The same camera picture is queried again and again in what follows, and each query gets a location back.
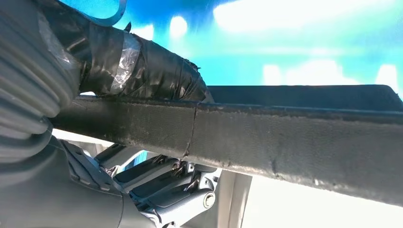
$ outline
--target wrapped pipe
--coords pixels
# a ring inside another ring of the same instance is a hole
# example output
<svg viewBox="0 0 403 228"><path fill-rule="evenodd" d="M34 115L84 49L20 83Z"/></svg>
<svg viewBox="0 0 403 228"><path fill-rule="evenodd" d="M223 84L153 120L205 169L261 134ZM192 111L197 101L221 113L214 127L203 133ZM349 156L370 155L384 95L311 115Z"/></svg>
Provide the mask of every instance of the wrapped pipe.
<svg viewBox="0 0 403 228"><path fill-rule="evenodd" d="M93 23L54 0L37 1L45 23L80 63L80 92L212 102L198 68L135 34Z"/></svg>

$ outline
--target black hose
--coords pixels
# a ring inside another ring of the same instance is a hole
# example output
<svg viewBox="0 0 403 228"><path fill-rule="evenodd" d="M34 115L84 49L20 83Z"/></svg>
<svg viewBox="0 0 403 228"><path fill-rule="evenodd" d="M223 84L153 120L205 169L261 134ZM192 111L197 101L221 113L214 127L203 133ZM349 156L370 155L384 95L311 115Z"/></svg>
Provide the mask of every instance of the black hose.
<svg viewBox="0 0 403 228"><path fill-rule="evenodd" d="M56 116L78 92L79 74L65 69L49 51L39 16L31 1L0 1L2 162L41 151L51 138L52 126L46 117Z"/></svg>

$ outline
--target bolt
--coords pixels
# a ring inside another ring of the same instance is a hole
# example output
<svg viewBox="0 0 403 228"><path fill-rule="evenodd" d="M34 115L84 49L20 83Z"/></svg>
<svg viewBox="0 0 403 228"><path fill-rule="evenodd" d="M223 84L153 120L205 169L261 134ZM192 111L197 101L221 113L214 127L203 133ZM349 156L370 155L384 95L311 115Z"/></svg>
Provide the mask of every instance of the bolt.
<svg viewBox="0 0 403 228"><path fill-rule="evenodd" d="M171 167L171 170L175 170L179 168L179 163L174 163Z"/></svg>
<svg viewBox="0 0 403 228"><path fill-rule="evenodd" d="M215 195L213 192L207 193L207 195L204 197L204 207L205 208L211 208L215 202Z"/></svg>

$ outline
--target clear tape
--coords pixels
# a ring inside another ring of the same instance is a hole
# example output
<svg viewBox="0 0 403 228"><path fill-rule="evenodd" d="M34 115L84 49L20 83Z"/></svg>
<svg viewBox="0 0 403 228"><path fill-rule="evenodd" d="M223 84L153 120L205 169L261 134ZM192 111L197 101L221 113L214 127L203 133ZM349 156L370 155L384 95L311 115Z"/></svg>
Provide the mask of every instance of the clear tape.
<svg viewBox="0 0 403 228"><path fill-rule="evenodd" d="M111 85L111 94L117 94L123 90L126 81L133 73L134 66L140 53L140 46L140 43L132 34L124 33L122 56L120 57L116 76Z"/></svg>
<svg viewBox="0 0 403 228"><path fill-rule="evenodd" d="M64 49L63 45L50 28L48 20L40 12L38 12L38 25L39 33L48 47L48 51L53 54L61 66L66 70L78 71L80 69L80 63Z"/></svg>

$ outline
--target black frame rail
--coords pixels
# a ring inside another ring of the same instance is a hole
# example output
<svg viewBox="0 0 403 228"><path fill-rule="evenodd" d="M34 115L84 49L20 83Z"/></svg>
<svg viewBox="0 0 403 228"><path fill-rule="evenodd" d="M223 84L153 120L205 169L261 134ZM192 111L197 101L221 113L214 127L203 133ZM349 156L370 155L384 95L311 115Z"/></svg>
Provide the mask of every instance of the black frame rail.
<svg viewBox="0 0 403 228"><path fill-rule="evenodd" d="M52 123L195 163L403 206L398 111L79 97Z"/></svg>

